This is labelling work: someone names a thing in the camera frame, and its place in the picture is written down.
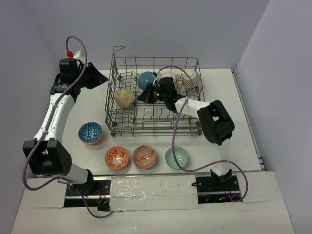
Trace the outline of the orange geometric pattern bowl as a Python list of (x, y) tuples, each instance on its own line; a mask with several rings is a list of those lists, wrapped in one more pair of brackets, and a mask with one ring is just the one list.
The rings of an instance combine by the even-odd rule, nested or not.
[(148, 145), (139, 146), (134, 150), (132, 160), (139, 169), (150, 169), (157, 161), (156, 151)]

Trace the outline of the tan bowl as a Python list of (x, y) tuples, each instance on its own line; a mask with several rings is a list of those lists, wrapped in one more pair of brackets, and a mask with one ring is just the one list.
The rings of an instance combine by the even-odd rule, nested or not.
[(119, 89), (114, 95), (114, 100), (119, 108), (125, 109), (133, 102), (134, 93), (132, 90)]

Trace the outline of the white bowl orange rim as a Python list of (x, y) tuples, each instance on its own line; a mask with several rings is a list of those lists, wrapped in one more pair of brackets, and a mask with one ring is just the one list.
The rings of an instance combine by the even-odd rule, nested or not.
[(175, 88), (177, 89), (178, 81), (177, 81), (176, 75), (173, 72), (164, 72), (164, 73), (161, 73), (160, 75), (162, 78), (172, 78)]

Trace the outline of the white taped sheet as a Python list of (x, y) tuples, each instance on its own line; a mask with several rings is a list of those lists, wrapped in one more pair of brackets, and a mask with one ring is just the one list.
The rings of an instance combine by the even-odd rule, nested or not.
[(194, 175), (114, 177), (112, 211), (189, 210), (198, 208)]

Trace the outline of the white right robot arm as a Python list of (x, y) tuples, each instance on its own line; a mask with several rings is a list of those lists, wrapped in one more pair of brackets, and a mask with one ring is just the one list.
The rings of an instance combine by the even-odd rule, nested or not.
[(220, 100), (203, 102), (191, 99), (192, 93), (187, 96), (177, 92), (173, 78), (162, 78), (152, 85), (149, 83), (146, 89), (136, 99), (144, 103), (154, 104), (164, 102), (167, 109), (176, 113), (174, 131), (172, 137), (173, 158), (176, 163), (175, 136), (177, 125), (181, 115), (189, 115), (199, 120), (205, 138), (212, 144), (221, 146), (233, 135), (235, 125), (223, 103)]

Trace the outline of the pale green bowl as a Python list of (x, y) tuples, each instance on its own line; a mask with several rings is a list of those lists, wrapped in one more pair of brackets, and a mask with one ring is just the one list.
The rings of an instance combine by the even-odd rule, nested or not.
[[(184, 148), (175, 147), (175, 157), (182, 168), (185, 168), (189, 162), (189, 155)], [(172, 169), (180, 169), (174, 159), (172, 148), (168, 149), (165, 154), (167, 165)]]

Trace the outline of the black mounting rail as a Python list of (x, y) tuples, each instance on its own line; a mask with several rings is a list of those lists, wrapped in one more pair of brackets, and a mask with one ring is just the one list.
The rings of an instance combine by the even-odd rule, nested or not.
[[(212, 176), (197, 176), (191, 181), (189, 187), (195, 191), (198, 204), (228, 203), (241, 199), (240, 187), (237, 176), (232, 176), (221, 185), (214, 185)], [(67, 189), (65, 193), (65, 208), (84, 207), (85, 203), (90, 208), (97, 208), (98, 211), (108, 212), (111, 210), (111, 179), (95, 180), (93, 191), (85, 196), (86, 202), (74, 190)]]

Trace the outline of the orange floral pattern bowl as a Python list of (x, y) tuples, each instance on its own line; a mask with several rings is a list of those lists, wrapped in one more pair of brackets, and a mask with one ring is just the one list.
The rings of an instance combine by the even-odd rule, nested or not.
[(109, 149), (105, 155), (105, 164), (112, 170), (124, 168), (129, 161), (128, 151), (120, 146)]

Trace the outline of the blue white patterned bowl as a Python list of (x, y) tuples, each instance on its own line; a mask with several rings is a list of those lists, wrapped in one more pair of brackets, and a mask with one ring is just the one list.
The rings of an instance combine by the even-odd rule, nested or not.
[(83, 124), (78, 131), (78, 137), (83, 143), (94, 142), (101, 134), (102, 127), (96, 122), (87, 122)]

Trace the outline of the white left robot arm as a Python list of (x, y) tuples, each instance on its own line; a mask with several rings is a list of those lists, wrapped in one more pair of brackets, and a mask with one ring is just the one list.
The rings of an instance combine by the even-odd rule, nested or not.
[[(72, 162), (70, 153), (62, 144), (63, 132), (81, 89), (96, 88), (108, 79), (92, 63), (80, 57), (61, 59), (59, 70), (50, 89), (49, 107), (42, 126), (34, 138), (25, 141), (22, 147), (26, 156), (22, 181), (30, 191), (37, 191), (57, 181), (88, 195), (95, 189), (92, 172)], [(49, 177), (49, 181), (31, 187), (26, 179), (27, 168), (35, 175)]]

